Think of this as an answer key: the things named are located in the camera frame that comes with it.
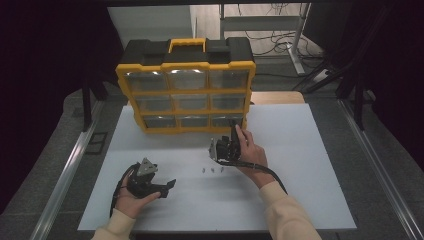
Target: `yellow organizer box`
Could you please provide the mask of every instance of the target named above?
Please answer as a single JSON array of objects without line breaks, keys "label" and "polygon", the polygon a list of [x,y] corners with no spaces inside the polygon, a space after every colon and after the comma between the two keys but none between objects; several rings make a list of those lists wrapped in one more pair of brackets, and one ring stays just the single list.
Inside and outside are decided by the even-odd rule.
[{"label": "yellow organizer box", "polygon": [[146,133],[246,128],[256,64],[249,40],[131,40],[116,68],[137,124]]}]

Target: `plastic drawer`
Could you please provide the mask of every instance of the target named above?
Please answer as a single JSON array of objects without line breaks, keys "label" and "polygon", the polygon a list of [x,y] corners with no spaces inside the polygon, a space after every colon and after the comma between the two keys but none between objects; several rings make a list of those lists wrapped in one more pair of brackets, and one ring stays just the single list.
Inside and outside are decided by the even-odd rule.
[{"label": "plastic drawer", "polygon": [[207,127],[208,115],[179,115],[181,127]]},{"label": "plastic drawer", "polygon": [[242,126],[243,114],[212,114],[211,125],[213,127],[230,127],[230,122],[235,120],[239,126]]},{"label": "plastic drawer", "polygon": [[144,123],[147,128],[175,128],[174,116],[144,116]]},{"label": "plastic drawer", "polygon": [[172,70],[167,73],[170,85],[174,89],[206,88],[206,72],[202,70]]},{"label": "plastic drawer", "polygon": [[175,94],[172,95],[176,110],[204,110],[207,109],[207,94]]},{"label": "plastic drawer", "polygon": [[213,70],[209,71],[211,88],[246,88],[248,70]]},{"label": "plastic drawer", "polygon": [[241,110],[245,94],[211,94],[212,109]]},{"label": "plastic drawer", "polygon": [[163,91],[168,89],[166,79],[161,72],[127,73],[130,91]]},{"label": "plastic drawer", "polygon": [[135,100],[140,111],[171,111],[171,99],[169,95],[136,96]]}]

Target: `metal rail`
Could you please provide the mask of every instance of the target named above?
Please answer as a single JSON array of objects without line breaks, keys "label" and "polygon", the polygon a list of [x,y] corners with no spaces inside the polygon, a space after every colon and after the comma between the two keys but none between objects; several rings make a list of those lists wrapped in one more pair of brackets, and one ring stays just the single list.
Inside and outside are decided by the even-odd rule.
[{"label": "metal rail", "polygon": [[347,100],[338,100],[340,107],[342,108],[350,127],[352,128],[356,138],[358,139],[359,144],[361,145],[362,150],[364,151],[372,169],[374,170],[377,179],[379,180],[384,192],[387,195],[390,203],[392,204],[393,209],[395,210],[396,215],[398,216],[402,226],[405,229],[405,232],[408,234],[409,239],[411,240],[423,240],[423,234],[417,225],[414,215],[409,209],[407,203],[403,199],[402,195],[399,193],[382,161],[380,160],[377,152],[372,146],[370,140],[367,137],[365,131],[362,131],[359,126],[356,124],[353,118],[353,111]]},{"label": "metal rail", "polygon": [[53,225],[54,220],[59,212],[60,206],[65,199],[66,193],[68,192],[69,186],[72,183],[75,172],[78,169],[78,165],[84,154],[84,151],[90,141],[91,135],[99,121],[100,112],[103,109],[104,102],[97,101],[94,104],[92,116],[93,121],[86,132],[82,132],[71,152],[71,155],[63,168],[62,174],[53,189],[52,194],[43,210],[38,223],[31,234],[31,240],[44,240],[47,238],[50,229]]}]

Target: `black device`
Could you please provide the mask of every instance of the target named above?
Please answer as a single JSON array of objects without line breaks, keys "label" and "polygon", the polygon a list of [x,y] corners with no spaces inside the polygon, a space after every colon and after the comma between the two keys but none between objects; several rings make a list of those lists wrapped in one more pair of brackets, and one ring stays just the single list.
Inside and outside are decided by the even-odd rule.
[{"label": "black device", "polygon": [[228,136],[222,136],[222,138],[218,139],[216,142],[213,138],[211,139],[211,145],[209,146],[209,157],[216,163],[223,166],[252,168],[271,174],[280,184],[284,192],[287,193],[283,182],[274,171],[260,164],[240,160],[241,147],[240,140],[237,135],[236,122],[230,121],[230,126],[231,138]]},{"label": "black device", "polygon": [[[144,198],[155,192],[160,192],[159,198],[166,198],[169,190],[174,187],[177,180],[169,181],[166,185],[152,184],[152,179],[157,171],[157,164],[152,164],[147,158],[144,158],[141,163],[137,162],[130,166],[116,185],[110,208],[110,216],[112,216],[113,208],[119,197],[119,190],[124,187],[136,198]],[[122,186],[122,182],[128,173],[127,186]]]},{"label": "black device", "polygon": [[218,139],[216,147],[209,148],[209,153],[215,155],[216,159],[225,159],[229,161],[237,161],[240,159],[240,141],[236,131],[236,121],[230,121],[231,126],[231,138],[228,136],[222,136],[222,139]]}]

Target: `left hand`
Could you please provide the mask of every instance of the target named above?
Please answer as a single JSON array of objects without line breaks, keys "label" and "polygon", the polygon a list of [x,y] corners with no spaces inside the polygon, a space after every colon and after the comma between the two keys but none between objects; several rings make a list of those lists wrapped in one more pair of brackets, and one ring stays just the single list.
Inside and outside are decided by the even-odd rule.
[{"label": "left hand", "polygon": [[160,197],[160,192],[155,192],[145,198],[137,199],[126,188],[128,184],[128,176],[130,174],[131,172],[129,172],[128,175],[124,178],[124,181],[122,181],[122,188],[119,190],[118,200],[116,202],[115,208],[128,217],[136,219],[144,206]]}]

